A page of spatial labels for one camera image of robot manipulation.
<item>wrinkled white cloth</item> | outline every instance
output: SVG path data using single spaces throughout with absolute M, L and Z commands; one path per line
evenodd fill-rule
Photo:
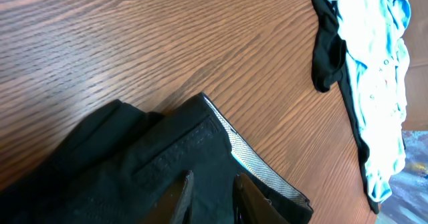
M 370 149 L 365 163 L 368 196 L 391 196 L 388 181 L 405 166 L 401 124 L 406 118 L 404 78 L 409 53 L 401 39 L 411 8 L 408 0 L 329 0 L 346 40 L 346 67 L 359 134 Z

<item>black fabric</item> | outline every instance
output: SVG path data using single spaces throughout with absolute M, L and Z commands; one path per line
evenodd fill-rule
M 191 170 L 193 223 L 233 223 L 232 185 L 239 173 L 248 175 L 287 221 L 308 223 L 313 210 L 267 187 L 232 157 L 227 133 L 203 98 L 203 94 L 194 96 L 164 118 L 117 101 L 89 115 L 46 160 L 48 164 L 37 169 L 49 171 L 30 174 L 32 180 L 57 189 L 55 194 L 21 180 L 0 194 L 0 203 L 16 197 L 32 200 L 24 208 L 19 206 L 23 199 L 15 200 L 3 219 L 136 223 L 183 171 Z M 30 191 L 22 197 L 20 191 L 27 188 Z
M 367 144 L 358 134 L 358 122 L 352 102 L 349 75 L 345 65 L 346 42 L 338 35 L 339 24 L 334 12 L 334 6 L 328 0 L 312 0 L 312 4 L 318 16 L 319 24 L 312 57 L 312 81 L 315 88 L 320 92 L 329 91 L 330 86 L 334 82 L 338 82 L 358 148 L 358 161 L 364 192 L 371 209 L 378 214 L 378 203 L 367 195 L 364 164 L 370 152 Z

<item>clothing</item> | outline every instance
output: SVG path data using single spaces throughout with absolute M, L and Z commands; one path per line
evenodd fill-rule
M 312 58 L 312 81 L 320 92 L 326 92 L 330 85 L 338 82 L 346 111 L 350 120 L 352 133 L 358 148 L 358 162 L 360 165 L 361 179 L 364 192 L 367 192 L 367 178 L 364 164 L 369 155 L 369 149 L 358 131 L 358 121 L 354 111 L 352 92 L 350 89 L 350 76 L 346 68 L 346 42 L 338 36 L 338 20 L 336 18 L 335 4 L 329 0 L 311 0 L 318 16 L 318 33 L 314 45 Z M 329 44 L 331 39 L 340 44 Z M 374 213 L 379 213 L 379 207 L 368 195 L 367 201 Z
M 404 77 L 409 54 L 401 36 L 408 0 L 329 0 L 335 3 L 338 33 L 347 42 L 348 69 L 358 133 L 370 149 L 364 165 L 369 197 L 391 196 L 388 180 L 405 165 L 401 123 L 406 116 Z
M 122 121 L 128 124 L 122 127 Z M 2 223 L 136 223 L 183 171 L 193 176 L 193 223 L 233 222 L 232 186 L 240 173 L 286 221 L 307 223 L 312 216 L 309 200 L 263 162 L 208 97 L 199 94 L 165 117 L 119 101 L 95 111 L 31 178 L 0 193 L 0 203 L 29 200 L 0 217 Z M 54 194 L 42 185 L 32 188 L 32 180 L 52 180 Z

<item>wooden table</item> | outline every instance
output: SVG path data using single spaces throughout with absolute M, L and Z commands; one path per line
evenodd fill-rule
M 335 84 L 310 78 L 310 0 L 0 0 L 0 189 L 119 98 L 170 112 L 204 91 L 311 223 L 374 223 Z

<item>white fabric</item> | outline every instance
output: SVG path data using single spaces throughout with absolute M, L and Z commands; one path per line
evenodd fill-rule
M 401 123 L 406 118 L 404 77 L 409 53 L 401 39 L 411 9 L 408 0 L 329 0 L 339 36 L 348 48 L 346 66 L 359 134 L 370 149 L 365 163 L 369 197 L 391 196 L 388 180 L 405 165 Z

